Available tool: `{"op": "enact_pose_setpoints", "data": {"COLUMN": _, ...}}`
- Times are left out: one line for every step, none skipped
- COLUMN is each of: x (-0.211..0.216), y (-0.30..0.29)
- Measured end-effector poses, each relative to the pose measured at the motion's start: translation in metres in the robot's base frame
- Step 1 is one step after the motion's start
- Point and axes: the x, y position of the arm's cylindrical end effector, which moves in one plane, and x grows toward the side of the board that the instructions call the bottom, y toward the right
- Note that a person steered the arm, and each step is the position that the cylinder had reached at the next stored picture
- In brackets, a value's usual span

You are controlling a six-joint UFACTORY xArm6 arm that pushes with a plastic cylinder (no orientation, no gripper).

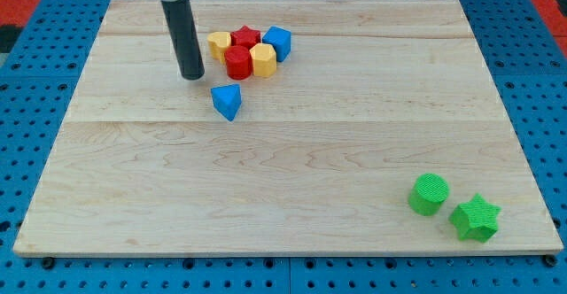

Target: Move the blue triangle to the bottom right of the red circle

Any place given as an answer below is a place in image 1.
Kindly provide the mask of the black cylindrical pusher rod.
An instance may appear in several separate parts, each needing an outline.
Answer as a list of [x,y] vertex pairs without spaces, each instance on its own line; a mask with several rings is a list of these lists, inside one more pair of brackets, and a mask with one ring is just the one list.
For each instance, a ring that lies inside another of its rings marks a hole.
[[190,0],[162,1],[167,27],[181,76],[190,81],[205,74]]

